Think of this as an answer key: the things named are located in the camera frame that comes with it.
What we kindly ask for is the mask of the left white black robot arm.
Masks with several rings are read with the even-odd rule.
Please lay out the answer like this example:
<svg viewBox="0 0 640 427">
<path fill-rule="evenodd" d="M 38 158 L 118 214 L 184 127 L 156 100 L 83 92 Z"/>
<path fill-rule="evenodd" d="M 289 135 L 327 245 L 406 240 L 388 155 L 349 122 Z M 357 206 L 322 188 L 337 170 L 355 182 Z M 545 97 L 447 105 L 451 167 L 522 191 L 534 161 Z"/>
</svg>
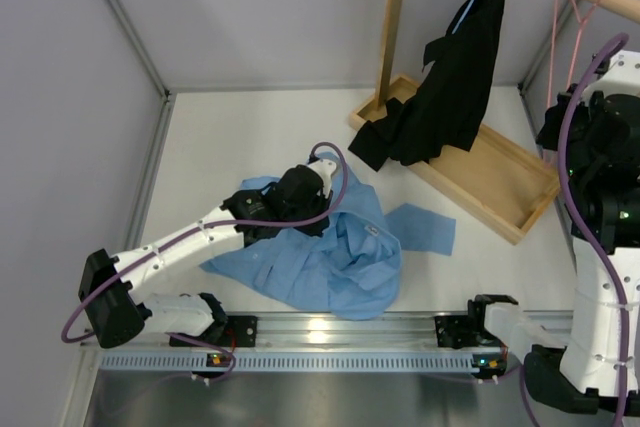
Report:
<svg viewBox="0 0 640 427">
<path fill-rule="evenodd" d="M 168 295 L 162 288 L 206 261 L 286 228 L 321 235 L 329 224 L 324 214 L 337 169 L 335 162 L 315 158 L 264 187 L 234 193 L 200 220 L 154 243 L 115 255 L 90 254 L 79 299 L 98 344 L 111 349 L 157 333 L 173 335 L 173 346 L 188 339 L 206 346 L 221 342 L 228 317 L 214 295 Z"/>
</svg>

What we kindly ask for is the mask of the light blue shirt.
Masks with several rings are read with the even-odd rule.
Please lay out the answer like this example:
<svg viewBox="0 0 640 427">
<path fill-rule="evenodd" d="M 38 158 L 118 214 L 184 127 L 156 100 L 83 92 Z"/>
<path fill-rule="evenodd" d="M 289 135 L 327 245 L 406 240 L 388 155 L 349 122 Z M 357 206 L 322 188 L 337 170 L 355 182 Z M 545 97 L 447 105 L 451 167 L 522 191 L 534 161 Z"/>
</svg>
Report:
<svg viewBox="0 0 640 427">
<path fill-rule="evenodd" d="M 353 172 L 338 174 L 333 188 L 346 192 L 321 236 L 285 229 L 202 270 L 298 310 L 366 320 L 395 301 L 403 252 L 452 254 L 455 219 L 409 203 L 384 213 L 374 188 Z"/>
</svg>

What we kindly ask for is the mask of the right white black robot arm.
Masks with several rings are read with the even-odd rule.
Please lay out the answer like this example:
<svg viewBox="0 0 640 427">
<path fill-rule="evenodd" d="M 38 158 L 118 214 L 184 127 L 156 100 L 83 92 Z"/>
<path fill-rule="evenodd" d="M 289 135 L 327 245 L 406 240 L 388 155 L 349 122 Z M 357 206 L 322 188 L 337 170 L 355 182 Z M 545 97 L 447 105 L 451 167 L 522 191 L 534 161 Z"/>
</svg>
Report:
<svg viewBox="0 0 640 427">
<path fill-rule="evenodd" d="M 566 142 L 576 260 L 572 327 L 561 344 L 510 296 L 468 304 L 468 337 L 500 340 L 521 362 L 529 395 L 567 413 L 639 414 L 639 90 L 596 88 L 579 101 Z"/>
</svg>

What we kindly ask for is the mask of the pink wire hanger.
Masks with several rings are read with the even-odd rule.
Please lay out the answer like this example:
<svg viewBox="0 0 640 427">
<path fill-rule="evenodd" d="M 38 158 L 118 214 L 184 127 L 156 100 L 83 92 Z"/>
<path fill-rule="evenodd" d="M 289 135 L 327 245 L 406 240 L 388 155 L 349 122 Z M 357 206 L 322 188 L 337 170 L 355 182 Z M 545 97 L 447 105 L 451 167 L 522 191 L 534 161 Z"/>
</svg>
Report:
<svg viewBox="0 0 640 427">
<path fill-rule="evenodd" d="M 566 67 L 566 79 L 562 81 L 559 86 L 569 88 L 575 80 L 578 80 L 577 68 L 583 63 L 581 54 L 583 51 L 582 43 L 585 38 L 585 31 L 588 29 L 588 25 L 594 16 L 594 13 L 600 8 L 602 0 L 595 0 L 590 3 L 588 7 L 585 6 L 585 0 L 567 0 L 570 7 L 570 20 L 577 28 L 574 35 L 573 45 L 570 50 L 570 56 L 566 61 L 560 63 L 561 67 Z M 560 0 L 554 0 L 553 12 L 552 12 L 552 30 L 551 30 L 551 45 L 549 52 L 549 67 L 546 84 L 546 109 L 545 112 L 549 113 L 551 107 L 554 105 L 555 95 L 557 93 L 556 87 L 556 51 L 558 45 L 558 35 L 560 33 L 559 27 L 559 7 Z"/>
</svg>

